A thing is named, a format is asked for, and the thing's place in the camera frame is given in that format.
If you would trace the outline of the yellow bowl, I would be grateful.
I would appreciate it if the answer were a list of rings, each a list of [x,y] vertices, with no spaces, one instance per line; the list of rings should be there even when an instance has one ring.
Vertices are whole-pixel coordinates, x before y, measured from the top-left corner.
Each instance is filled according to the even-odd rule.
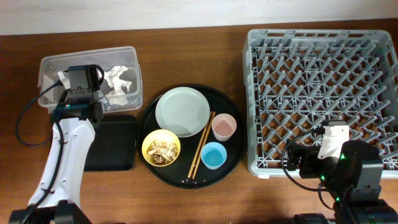
[[[158,129],[158,130],[155,130],[155,131],[151,132],[150,134],[148,134],[148,135],[145,137],[145,139],[143,140],[143,142],[142,142],[142,145],[141,145],[141,152],[142,152],[142,155],[143,155],[144,159],[145,159],[150,165],[153,165],[153,166],[156,166],[156,167],[165,167],[165,166],[168,166],[168,165],[170,165],[171,163],[175,162],[175,161],[177,160],[177,158],[176,158],[173,162],[171,162],[171,163],[169,163],[169,164],[167,164],[167,165],[162,165],[162,166],[160,166],[160,165],[155,165],[155,164],[151,161],[150,157],[147,155],[147,149],[149,148],[151,142],[152,142],[152,141],[155,141],[155,140],[158,140],[158,141],[167,141],[167,142],[174,142],[174,143],[177,145],[177,147],[178,147],[178,154],[177,154],[177,157],[179,156],[180,150],[181,150],[181,145],[180,145],[179,138],[178,138],[173,132],[171,132],[171,131],[169,131],[169,130]]]

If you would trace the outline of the food scraps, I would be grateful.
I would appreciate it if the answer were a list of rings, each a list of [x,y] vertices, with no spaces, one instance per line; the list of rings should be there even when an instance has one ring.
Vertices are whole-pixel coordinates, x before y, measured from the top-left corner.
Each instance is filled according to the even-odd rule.
[[[177,158],[178,147],[174,142],[152,141],[147,155],[155,165],[167,165]]]

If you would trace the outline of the pink cup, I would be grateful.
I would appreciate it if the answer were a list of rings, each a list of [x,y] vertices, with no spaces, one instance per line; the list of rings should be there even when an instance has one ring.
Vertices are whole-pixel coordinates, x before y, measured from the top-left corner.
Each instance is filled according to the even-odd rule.
[[[211,128],[217,140],[227,141],[235,133],[237,122],[230,114],[221,113],[214,117]]]

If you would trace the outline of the blue cup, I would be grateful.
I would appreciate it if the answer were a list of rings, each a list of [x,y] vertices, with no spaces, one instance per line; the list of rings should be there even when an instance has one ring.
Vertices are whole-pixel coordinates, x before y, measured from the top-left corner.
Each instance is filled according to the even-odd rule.
[[[201,152],[201,161],[210,170],[220,168],[227,159],[225,147],[218,142],[209,142],[205,144]]]

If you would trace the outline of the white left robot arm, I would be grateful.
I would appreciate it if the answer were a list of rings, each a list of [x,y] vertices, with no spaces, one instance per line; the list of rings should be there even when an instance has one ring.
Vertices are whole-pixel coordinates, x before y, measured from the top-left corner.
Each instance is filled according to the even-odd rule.
[[[52,140],[44,173],[27,208],[14,210],[9,223],[89,223],[80,208],[86,157],[95,125],[104,117],[99,65],[69,67],[70,86],[52,111]]]

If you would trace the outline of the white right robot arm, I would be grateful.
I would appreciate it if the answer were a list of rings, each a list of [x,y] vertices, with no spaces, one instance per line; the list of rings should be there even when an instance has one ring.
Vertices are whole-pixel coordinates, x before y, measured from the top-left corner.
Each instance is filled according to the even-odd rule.
[[[397,212],[380,199],[384,165],[378,149],[364,141],[342,144],[338,157],[319,159],[319,146],[289,141],[285,170],[298,169],[303,179],[319,179],[315,191],[334,199],[333,223],[397,223]]]

